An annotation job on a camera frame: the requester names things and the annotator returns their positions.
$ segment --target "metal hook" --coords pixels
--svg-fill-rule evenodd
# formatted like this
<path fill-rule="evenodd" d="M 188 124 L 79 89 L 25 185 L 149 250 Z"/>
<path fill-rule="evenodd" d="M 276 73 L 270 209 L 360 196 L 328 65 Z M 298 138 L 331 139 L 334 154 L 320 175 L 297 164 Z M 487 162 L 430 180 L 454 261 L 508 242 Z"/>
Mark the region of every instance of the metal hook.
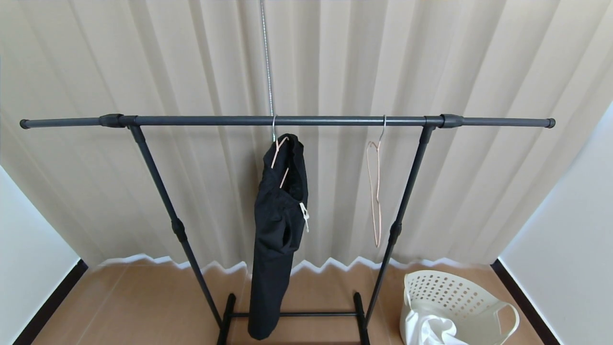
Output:
<path fill-rule="evenodd" d="M 272 142 L 276 142 L 275 119 L 276 114 L 274 114 L 272 117 Z"/>
<path fill-rule="evenodd" d="M 385 115 L 383 115 L 383 130 L 381 131 L 381 136 L 379 137 L 379 142 L 381 142 L 381 140 L 383 139 L 383 133 L 385 133 L 385 125 L 386 124 L 387 124 L 387 117 Z"/>

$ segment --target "white plastic basket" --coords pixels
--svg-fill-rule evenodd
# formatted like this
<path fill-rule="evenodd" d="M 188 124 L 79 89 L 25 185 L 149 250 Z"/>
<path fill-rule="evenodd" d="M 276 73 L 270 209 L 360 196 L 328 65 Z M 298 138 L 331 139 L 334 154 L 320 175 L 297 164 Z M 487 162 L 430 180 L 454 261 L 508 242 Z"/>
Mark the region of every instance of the white plastic basket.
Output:
<path fill-rule="evenodd" d="M 500 329 L 498 320 L 498 312 L 504 307 L 515 313 L 515 324 L 506 332 Z M 416 271 L 405 276 L 405 304 L 400 316 L 405 344 L 410 310 L 452 320 L 456 338 L 469 345 L 501 345 L 519 326 L 519 314 L 513 305 L 469 280 L 439 271 Z"/>

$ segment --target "clothing rack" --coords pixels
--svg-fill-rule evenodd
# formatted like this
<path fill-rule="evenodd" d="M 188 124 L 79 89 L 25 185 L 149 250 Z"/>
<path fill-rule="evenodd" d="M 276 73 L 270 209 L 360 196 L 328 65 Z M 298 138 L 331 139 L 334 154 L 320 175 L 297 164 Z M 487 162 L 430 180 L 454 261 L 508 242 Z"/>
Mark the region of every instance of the clothing rack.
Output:
<path fill-rule="evenodd" d="M 20 126 L 23 129 L 41 128 L 41 127 L 69 127 L 69 126 L 104 126 L 110 128 L 125 128 L 128 127 L 135 142 L 137 143 L 141 154 L 147 164 L 147 168 L 151 173 L 153 182 L 162 198 L 162 202 L 170 217 L 172 230 L 177 236 L 179 242 L 183 246 L 185 255 L 189 260 L 189 264 L 194 271 L 196 280 L 200 284 L 200 288 L 207 299 L 211 312 L 219 326 L 218 345 L 226 344 L 230 330 L 230 323 L 236 317 L 248 317 L 247 312 L 235 312 L 234 304 L 236 296 L 230 293 L 227 299 L 226 308 L 223 317 L 221 317 L 213 297 L 207 287 L 207 283 L 200 272 L 200 266 L 196 262 L 194 252 L 189 245 L 188 238 L 185 234 L 185 226 L 177 216 L 170 197 L 166 192 L 162 177 L 159 175 L 158 169 L 153 161 L 153 156 L 149 151 L 145 135 L 141 130 L 141 126 L 272 126 L 273 124 L 280 126 L 421 126 L 422 132 L 419 138 L 417 152 L 413 159 L 413 165 L 409 173 L 405 191 L 402 195 L 400 208 L 396 215 L 396 219 L 389 231 L 387 247 L 383 256 L 383 262 L 379 275 L 377 277 L 375 287 L 370 298 L 370 304 L 366 313 L 362 306 L 362 297 L 356 292 L 353 296 L 355 310 L 352 311 L 305 311 L 305 312 L 282 312 L 282 317 L 324 317 L 324 316 L 351 316 L 355 317 L 358 324 L 360 343 L 361 345 L 370 345 L 368 339 L 368 323 L 373 315 L 373 310 L 383 277 L 386 273 L 387 265 L 394 250 L 394 245 L 402 231 L 402 219 L 405 216 L 409 197 L 413 191 L 413 186 L 419 172 L 419 167 L 424 157 L 425 149 L 430 140 L 430 136 L 435 128 L 456 128 L 460 126 L 515 126 L 515 127 L 541 127 L 552 128 L 555 125 L 555 120 L 533 119 L 533 118 L 465 118 L 458 115 L 443 114 L 440 116 L 423 116 L 423 117 L 370 117 L 370 116 L 287 116 L 287 117 L 271 117 L 271 116 L 126 116 L 122 114 L 108 114 L 100 117 L 92 118 L 58 118 L 48 120 L 21 120 Z"/>

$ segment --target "curtain fold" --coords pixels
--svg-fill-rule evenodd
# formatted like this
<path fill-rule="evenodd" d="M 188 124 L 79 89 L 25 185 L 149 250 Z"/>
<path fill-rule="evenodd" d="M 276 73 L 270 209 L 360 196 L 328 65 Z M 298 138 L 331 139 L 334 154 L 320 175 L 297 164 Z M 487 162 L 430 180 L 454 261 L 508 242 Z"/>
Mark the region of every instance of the curtain fold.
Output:
<path fill-rule="evenodd" d="M 393 257 L 491 263 L 613 99 L 610 1 L 265 1 L 275 112 L 556 119 L 435 130 Z M 266 115 L 257 1 L 0 0 L 0 164 L 89 264 L 185 261 L 125 130 L 19 119 Z M 253 259 L 266 127 L 145 127 L 202 265 Z M 295 262 L 383 257 L 420 128 L 387 128 L 383 245 L 365 160 L 380 127 L 278 127 L 305 145 L 310 232 Z"/>

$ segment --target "dark brown baseboard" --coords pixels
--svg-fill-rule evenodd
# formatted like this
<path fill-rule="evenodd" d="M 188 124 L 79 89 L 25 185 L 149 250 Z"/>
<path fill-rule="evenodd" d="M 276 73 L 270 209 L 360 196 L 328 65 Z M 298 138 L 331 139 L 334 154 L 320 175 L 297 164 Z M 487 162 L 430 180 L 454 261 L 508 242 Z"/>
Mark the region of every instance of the dark brown baseboard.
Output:
<path fill-rule="evenodd" d="M 38 333 L 45 326 L 47 321 L 51 318 L 55 310 L 64 301 L 68 293 L 72 290 L 74 285 L 83 276 L 83 273 L 87 270 L 87 265 L 83 260 L 79 260 L 72 270 L 66 275 L 64 280 L 59 283 L 55 291 L 47 298 L 47 301 L 40 307 L 36 315 L 30 320 L 28 325 L 21 331 L 21 334 L 17 337 L 13 345 L 26 345 L 32 344 Z"/>
<path fill-rule="evenodd" d="M 522 289 L 520 289 L 517 282 L 507 272 L 500 260 L 496 260 L 491 266 L 498 275 L 498 278 L 500 278 L 500 281 L 502 281 L 506 289 L 509 290 L 509 293 L 511 293 L 511 296 L 513 296 L 519 308 L 524 312 L 524 315 L 526 315 L 532 328 L 534 328 L 538 336 L 541 337 L 543 343 L 545 345 L 560 345 L 558 339 L 545 324 L 545 321 L 543 321 L 538 312 L 536 312 L 535 307 L 530 303 L 526 295 L 524 295 Z"/>

